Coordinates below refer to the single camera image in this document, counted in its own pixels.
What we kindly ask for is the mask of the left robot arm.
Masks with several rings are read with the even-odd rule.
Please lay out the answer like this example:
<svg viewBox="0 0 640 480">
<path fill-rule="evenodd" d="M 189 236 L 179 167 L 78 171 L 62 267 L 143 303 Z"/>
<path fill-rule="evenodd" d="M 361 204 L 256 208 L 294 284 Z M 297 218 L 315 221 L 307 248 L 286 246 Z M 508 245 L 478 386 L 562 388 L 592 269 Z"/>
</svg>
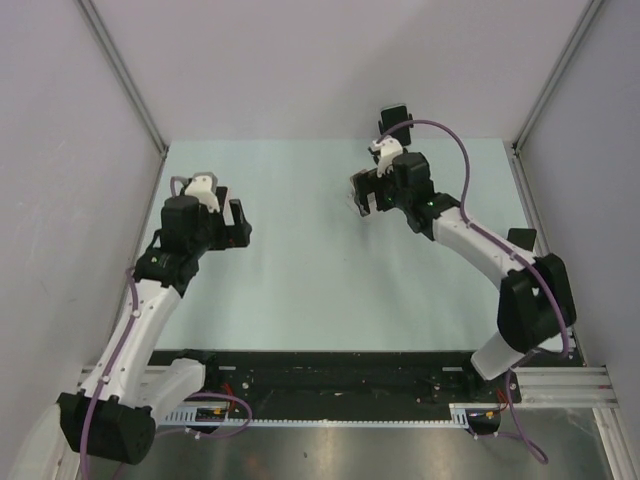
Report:
<svg viewBox="0 0 640 480">
<path fill-rule="evenodd" d="M 126 305 L 97 365 L 77 393 L 57 400 L 62 432 L 83 468 L 91 456 L 140 463 L 161 420 L 189 396 L 207 400 L 221 387 L 220 374 L 196 352 L 174 359 L 149 384 L 142 377 L 202 256 L 247 247 L 252 227 L 225 187 L 171 197 L 160 218 L 160 228 L 127 273 Z"/>
</svg>

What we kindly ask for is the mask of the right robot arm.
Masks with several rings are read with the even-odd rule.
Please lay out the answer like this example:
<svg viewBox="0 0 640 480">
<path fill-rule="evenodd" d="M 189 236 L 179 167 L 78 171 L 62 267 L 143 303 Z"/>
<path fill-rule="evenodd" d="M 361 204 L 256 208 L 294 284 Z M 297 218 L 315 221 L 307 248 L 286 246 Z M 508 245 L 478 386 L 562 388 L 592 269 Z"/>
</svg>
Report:
<svg viewBox="0 0 640 480">
<path fill-rule="evenodd" d="M 536 256 L 464 216 L 459 200 L 436 191 L 422 154 L 401 153 L 385 172 L 358 172 L 351 184 L 361 216 L 401 211 L 414 233 L 459 254 L 497 288 L 497 331 L 471 355 L 472 369 L 461 376 L 469 399 L 486 400 L 497 389 L 497 377 L 545 341 L 568 340 L 577 313 L 563 260 Z"/>
</svg>

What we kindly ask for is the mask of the aluminium front rail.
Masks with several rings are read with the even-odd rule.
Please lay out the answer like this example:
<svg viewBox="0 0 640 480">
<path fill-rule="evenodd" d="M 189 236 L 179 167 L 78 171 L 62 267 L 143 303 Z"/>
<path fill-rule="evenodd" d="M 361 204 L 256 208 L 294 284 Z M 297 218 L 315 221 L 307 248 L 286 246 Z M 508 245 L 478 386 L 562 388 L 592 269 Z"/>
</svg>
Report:
<svg viewBox="0 0 640 480">
<path fill-rule="evenodd" d="M 211 403 L 216 415 L 236 410 L 236 396 L 230 386 L 221 392 L 204 391 L 206 368 L 195 360 L 182 359 L 169 367 L 150 367 L 138 380 L 126 378 L 124 371 L 108 375 L 89 374 L 80 386 L 81 393 L 101 402 L 123 402 L 126 406 L 153 409 L 182 403 Z M 602 369 L 521 367 L 505 373 L 516 374 L 521 382 L 523 403 L 531 408 L 587 408 L 615 403 L 608 374 Z M 500 395 L 487 408 L 513 402 Z"/>
</svg>

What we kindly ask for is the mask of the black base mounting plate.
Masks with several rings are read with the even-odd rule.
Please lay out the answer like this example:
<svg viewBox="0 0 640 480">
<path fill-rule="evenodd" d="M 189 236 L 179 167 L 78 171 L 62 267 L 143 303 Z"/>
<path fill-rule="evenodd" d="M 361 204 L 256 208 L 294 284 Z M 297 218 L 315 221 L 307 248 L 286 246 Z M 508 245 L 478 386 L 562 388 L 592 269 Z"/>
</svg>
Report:
<svg viewBox="0 0 640 480">
<path fill-rule="evenodd" d="M 174 359 L 200 360 L 204 391 L 235 394 L 233 418 L 254 421 L 426 421 L 446 417 L 451 403 L 522 399 L 520 378 L 477 377 L 468 351 L 251 352 L 157 350 L 153 366 Z"/>
</svg>

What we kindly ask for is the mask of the pink phone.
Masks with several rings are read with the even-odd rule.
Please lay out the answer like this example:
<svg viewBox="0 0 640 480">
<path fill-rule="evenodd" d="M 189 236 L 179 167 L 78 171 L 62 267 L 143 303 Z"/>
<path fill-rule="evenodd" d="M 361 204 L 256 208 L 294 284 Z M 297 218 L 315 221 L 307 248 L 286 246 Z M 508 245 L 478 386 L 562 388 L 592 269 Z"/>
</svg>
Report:
<svg viewBox="0 0 640 480">
<path fill-rule="evenodd" d="M 216 188 L 216 197 L 219 204 L 219 213 L 224 219 L 226 225 L 233 223 L 232 212 L 229 205 L 230 191 L 226 186 L 218 186 Z"/>
</svg>

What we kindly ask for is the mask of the left aluminium corner post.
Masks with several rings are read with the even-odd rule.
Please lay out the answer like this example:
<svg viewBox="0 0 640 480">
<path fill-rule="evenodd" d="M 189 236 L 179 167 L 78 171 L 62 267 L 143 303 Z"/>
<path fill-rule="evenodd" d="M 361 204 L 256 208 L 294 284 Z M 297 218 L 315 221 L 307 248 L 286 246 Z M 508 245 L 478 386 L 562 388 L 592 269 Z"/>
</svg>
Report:
<svg viewBox="0 0 640 480">
<path fill-rule="evenodd" d="M 147 137 L 161 159 L 165 159 L 168 144 L 164 140 L 144 98 L 111 35 L 99 9 L 91 0 L 75 0 L 81 17 L 85 21 L 97 46 L 104 55 L 107 65 L 120 85 L 127 101 L 140 121 Z"/>
</svg>

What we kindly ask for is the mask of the aluminium corner post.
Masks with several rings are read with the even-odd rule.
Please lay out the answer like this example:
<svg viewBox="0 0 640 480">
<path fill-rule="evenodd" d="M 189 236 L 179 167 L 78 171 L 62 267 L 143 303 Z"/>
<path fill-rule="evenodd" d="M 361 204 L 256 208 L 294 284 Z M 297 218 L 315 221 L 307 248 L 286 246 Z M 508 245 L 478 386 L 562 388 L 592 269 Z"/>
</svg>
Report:
<svg viewBox="0 0 640 480">
<path fill-rule="evenodd" d="M 513 150 L 519 153 L 525 146 L 528 138 L 539 122 L 544 110 L 559 87 L 561 80 L 568 71 L 572 61 L 579 52 L 585 38 L 591 30 L 597 16 L 606 5 L 604 0 L 590 0 L 586 3 L 575 26 L 556 59 L 548 77 L 546 78 L 541 91 L 539 92 L 533 106 L 529 110 L 522 126 L 511 143 Z"/>
<path fill-rule="evenodd" d="M 144 98 L 111 35 L 99 9 L 91 0 L 75 0 L 81 17 L 85 21 L 97 46 L 104 55 L 107 65 L 120 85 L 127 101 L 140 121 L 147 137 L 161 159 L 165 159 L 168 144 L 164 140 Z"/>
</svg>

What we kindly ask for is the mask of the black folding phone stand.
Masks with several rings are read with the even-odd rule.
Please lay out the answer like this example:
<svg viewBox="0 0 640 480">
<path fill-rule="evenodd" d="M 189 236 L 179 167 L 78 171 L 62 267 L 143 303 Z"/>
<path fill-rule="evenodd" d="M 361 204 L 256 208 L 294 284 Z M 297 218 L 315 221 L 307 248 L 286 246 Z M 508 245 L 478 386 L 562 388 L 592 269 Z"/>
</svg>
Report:
<svg viewBox="0 0 640 480">
<path fill-rule="evenodd" d="M 507 234 L 507 240 L 513 245 L 533 252 L 537 238 L 537 231 L 531 228 L 510 228 Z"/>
</svg>

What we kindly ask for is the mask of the right aluminium corner post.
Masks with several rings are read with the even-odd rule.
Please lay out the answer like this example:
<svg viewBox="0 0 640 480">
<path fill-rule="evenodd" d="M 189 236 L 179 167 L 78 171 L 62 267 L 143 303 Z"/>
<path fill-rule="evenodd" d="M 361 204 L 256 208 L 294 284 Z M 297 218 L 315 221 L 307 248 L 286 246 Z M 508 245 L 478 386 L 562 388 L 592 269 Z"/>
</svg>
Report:
<svg viewBox="0 0 640 480">
<path fill-rule="evenodd" d="M 586 3 L 575 26 L 556 59 L 548 77 L 546 78 L 541 91 L 539 92 L 533 106 L 529 110 L 522 126 L 511 143 L 513 150 L 519 153 L 525 146 L 528 138 L 539 122 L 544 110 L 559 87 L 561 80 L 568 71 L 572 61 L 579 52 L 585 38 L 591 30 L 597 16 L 606 5 L 604 0 L 590 0 Z"/>
</svg>

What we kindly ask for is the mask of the white folding phone stand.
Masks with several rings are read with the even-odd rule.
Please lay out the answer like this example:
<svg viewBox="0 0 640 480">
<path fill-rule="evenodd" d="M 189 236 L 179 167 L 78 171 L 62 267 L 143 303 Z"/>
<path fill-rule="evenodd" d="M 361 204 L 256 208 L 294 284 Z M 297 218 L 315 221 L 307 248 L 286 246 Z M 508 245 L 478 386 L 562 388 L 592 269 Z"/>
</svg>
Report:
<svg viewBox="0 0 640 480">
<path fill-rule="evenodd" d="M 346 203 L 347 203 L 348 207 L 356 215 L 358 215 L 360 218 L 365 218 L 365 217 L 369 216 L 369 213 L 367 213 L 362 208 L 362 205 L 359 203 L 359 197 L 358 197 L 357 191 L 356 191 L 356 189 L 355 189 L 355 187 L 353 185 L 350 185 L 350 190 L 349 190 L 349 193 L 347 195 Z"/>
</svg>

